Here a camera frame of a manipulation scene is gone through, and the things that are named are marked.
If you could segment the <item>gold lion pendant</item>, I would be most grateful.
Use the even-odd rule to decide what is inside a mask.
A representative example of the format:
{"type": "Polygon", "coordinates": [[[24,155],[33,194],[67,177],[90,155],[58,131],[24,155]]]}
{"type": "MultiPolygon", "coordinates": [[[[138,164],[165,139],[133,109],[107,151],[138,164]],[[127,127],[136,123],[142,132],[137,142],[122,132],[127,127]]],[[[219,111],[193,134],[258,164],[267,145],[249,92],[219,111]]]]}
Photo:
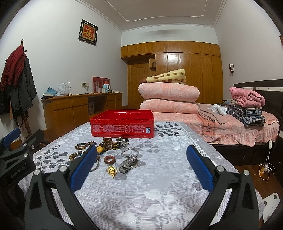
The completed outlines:
{"type": "Polygon", "coordinates": [[[112,176],[112,178],[116,178],[117,175],[117,169],[114,166],[108,166],[107,167],[107,173],[112,176]]]}

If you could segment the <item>silver metal wristwatch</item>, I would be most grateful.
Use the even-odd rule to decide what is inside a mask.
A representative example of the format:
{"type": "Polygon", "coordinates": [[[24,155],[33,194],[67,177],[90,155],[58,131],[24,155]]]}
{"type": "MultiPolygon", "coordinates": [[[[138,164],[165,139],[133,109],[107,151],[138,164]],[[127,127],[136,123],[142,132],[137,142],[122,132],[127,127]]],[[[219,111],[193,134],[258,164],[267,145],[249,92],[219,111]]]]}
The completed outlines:
{"type": "Polygon", "coordinates": [[[127,174],[131,169],[134,169],[138,166],[138,157],[137,155],[130,155],[130,157],[126,158],[120,165],[119,165],[119,172],[122,174],[127,174]]]}

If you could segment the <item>dark hanging jackets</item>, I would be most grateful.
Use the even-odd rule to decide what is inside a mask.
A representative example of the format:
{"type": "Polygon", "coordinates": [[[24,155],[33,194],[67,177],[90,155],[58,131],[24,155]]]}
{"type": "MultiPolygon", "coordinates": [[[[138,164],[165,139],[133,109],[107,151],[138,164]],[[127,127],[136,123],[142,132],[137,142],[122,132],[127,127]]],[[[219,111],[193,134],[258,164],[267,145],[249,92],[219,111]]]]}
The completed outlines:
{"type": "Polygon", "coordinates": [[[10,105],[14,116],[20,116],[33,106],[32,100],[36,97],[31,67],[28,57],[25,57],[24,68],[18,85],[6,86],[1,90],[1,116],[10,112],[10,105]]]}

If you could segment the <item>wooden sideboard cabinet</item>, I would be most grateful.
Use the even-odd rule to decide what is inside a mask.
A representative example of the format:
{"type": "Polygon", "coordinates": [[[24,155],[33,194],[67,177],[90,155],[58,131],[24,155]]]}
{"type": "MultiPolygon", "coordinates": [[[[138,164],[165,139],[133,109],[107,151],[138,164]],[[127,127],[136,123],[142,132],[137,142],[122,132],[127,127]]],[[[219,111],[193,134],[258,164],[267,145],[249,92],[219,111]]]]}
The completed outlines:
{"type": "Polygon", "coordinates": [[[122,93],[89,93],[42,100],[49,141],[89,122],[106,110],[122,109],[122,93]]]}

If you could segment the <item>blue cloth on cabinet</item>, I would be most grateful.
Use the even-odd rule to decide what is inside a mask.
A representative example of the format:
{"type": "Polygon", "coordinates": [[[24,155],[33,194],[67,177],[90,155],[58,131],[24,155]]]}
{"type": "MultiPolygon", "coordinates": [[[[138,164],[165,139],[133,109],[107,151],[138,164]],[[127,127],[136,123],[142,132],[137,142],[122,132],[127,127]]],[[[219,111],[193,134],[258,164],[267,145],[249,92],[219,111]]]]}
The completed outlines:
{"type": "Polygon", "coordinates": [[[57,91],[53,88],[48,88],[47,91],[43,94],[43,97],[55,97],[57,95],[57,91]]]}

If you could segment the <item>pink bed sheet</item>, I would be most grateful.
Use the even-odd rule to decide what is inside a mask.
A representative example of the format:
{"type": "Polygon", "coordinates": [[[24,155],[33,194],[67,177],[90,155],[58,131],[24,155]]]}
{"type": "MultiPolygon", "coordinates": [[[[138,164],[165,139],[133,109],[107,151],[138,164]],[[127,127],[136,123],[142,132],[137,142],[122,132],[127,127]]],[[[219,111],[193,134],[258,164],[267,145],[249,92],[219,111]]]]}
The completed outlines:
{"type": "Polygon", "coordinates": [[[199,134],[206,142],[222,145],[236,145],[254,147],[256,143],[275,141],[279,131],[279,121],[267,112],[263,112],[265,124],[262,127],[245,127],[231,115],[224,117],[226,123],[220,125],[197,114],[159,113],[153,112],[156,121],[183,122],[199,134]]]}

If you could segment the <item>red photo frames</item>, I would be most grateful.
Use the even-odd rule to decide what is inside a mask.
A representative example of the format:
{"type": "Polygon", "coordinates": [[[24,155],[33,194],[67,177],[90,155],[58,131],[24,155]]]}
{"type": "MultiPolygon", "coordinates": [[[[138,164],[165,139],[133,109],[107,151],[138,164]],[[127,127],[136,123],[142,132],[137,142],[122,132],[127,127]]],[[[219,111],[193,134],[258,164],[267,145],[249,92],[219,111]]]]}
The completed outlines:
{"type": "Polygon", "coordinates": [[[99,88],[103,88],[104,84],[110,84],[109,78],[92,77],[94,93],[99,93],[99,88]]]}

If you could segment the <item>plaid folded clothes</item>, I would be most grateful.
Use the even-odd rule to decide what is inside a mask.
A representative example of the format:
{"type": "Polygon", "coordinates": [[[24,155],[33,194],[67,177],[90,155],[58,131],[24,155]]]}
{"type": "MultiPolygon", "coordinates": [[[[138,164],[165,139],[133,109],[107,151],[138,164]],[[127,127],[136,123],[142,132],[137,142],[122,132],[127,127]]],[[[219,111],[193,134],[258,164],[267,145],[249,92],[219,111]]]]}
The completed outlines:
{"type": "Polygon", "coordinates": [[[226,113],[236,118],[245,127],[258,126],[265,124],[265,117],[262,115],[262,109],[250,110],[237,104],[228,105],[226,113]]]}

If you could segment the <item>white blue kettle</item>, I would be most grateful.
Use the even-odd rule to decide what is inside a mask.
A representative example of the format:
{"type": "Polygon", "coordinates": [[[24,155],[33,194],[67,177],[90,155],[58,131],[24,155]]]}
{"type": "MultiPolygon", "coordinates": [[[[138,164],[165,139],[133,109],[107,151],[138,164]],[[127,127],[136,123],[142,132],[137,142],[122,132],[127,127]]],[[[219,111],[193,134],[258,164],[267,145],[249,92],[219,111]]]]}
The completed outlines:
{"type": "Polygon", "coordinates": [[[110,91],[110,84],[109,84],[108,80],[104,81],[103,89],[104,89],[104,93],[109,93],[109,91],[110,91]]]}

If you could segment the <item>white floral grey tablecloth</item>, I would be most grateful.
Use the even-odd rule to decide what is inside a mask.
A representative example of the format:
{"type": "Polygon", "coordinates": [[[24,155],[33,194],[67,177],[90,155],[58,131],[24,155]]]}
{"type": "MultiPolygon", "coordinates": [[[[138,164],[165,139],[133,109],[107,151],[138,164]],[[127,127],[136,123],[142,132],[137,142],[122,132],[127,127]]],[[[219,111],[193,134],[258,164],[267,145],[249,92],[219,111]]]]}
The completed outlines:
{"type": "MultiPolygon", "coordinates": [[[[128,138],[126,148],[120,148],[116,139],[93,137],[90,124],[86,123],[33,155],[35,170],[53,173],[61,165],[68,167],[72,163],[69,155],[74,152],[87,151],[91,145],[105,148],[104,154],[97,155],[81,189],[75,192],[97,229],[186,229],[209,195],[187,160],[190,145],[215,166],[240,173],[213,145],[184,123],[156,122],[153,138],[128,138]],[[122,174],[119,165],[130,155],[137,155],[139,164],[122,174]],[[107,173],[108,166],[117,169],[116,178],[107,173]]],[[[26,197],[34,171],[19,182],[26,197]]],[[[64,221],[71,224],[57,190],[52,192],[64,221]]],[[[255,192],[260,220],[264,203],[255,192]]],[[[230,194],[231,190],[227,189],[212,223],[222,217],[230,194]]]]}

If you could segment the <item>beige scarf on bed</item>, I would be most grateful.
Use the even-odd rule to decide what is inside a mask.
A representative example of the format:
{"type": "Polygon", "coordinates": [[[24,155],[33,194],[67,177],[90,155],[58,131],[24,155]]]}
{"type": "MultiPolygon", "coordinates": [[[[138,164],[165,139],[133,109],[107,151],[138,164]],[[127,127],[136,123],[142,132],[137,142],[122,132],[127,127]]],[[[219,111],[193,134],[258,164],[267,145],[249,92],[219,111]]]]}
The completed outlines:
{"type": "Polygon", "coordinates": [[[211,120],[214,123],[223,125],[226,123],[224,117],[227,116],[227,108],[219,104],[198,104],[199,115],[202,118],[211,120]]]}

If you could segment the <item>red metal tin box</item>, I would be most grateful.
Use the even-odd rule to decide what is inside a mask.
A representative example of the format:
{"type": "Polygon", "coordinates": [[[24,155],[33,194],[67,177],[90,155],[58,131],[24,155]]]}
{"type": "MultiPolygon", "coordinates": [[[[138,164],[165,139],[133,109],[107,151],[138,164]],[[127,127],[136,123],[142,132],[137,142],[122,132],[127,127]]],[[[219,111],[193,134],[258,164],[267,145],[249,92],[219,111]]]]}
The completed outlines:
{"type": "Polygon", "coordinates": [[[154,137],[154,115],[151,110],[106,110],[90,118],[94,137],[154,137]]]}

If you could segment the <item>pink folded blanket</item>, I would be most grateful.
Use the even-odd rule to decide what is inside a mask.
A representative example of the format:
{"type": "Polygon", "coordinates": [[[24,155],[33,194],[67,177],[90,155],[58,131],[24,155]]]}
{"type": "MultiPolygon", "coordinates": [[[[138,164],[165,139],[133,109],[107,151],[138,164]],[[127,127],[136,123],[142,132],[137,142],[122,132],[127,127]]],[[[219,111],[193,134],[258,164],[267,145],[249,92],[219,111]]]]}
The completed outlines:
{"type": "Polygon", "coordinates": [[[261,109],[266,101],[263,96],[253,90],[230,87],[229,91],[233,100],[242,107],[256,107],[261,109]]]}

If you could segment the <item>lower pink folded quilt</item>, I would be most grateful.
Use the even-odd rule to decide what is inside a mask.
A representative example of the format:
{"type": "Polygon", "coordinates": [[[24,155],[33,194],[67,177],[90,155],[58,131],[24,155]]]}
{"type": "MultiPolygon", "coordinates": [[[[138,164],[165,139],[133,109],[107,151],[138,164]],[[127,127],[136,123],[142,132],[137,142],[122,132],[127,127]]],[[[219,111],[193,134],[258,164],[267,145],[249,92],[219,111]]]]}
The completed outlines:
{"type": "Polygon", "coordinates": [[[141,103],[140,109],[151,110],[159,113],[197,114],[199,111],[196,103],[177,102],[162,99],[150,99],[141,103]]]}

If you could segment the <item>wall intercom phone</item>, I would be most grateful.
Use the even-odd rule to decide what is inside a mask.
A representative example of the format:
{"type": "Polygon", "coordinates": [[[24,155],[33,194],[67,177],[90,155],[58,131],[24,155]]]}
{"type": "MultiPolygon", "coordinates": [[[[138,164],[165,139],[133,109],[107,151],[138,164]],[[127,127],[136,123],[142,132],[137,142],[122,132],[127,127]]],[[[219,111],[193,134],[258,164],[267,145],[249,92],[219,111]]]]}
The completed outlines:
{"type": "Polygon", "coordinates": [[[229,71],[230,71],[230,73],[234,73],[235,67],[234,67],[234,64],[233,64],[233,63],[230,63],[230,64],[229,64],[229,71]]]}

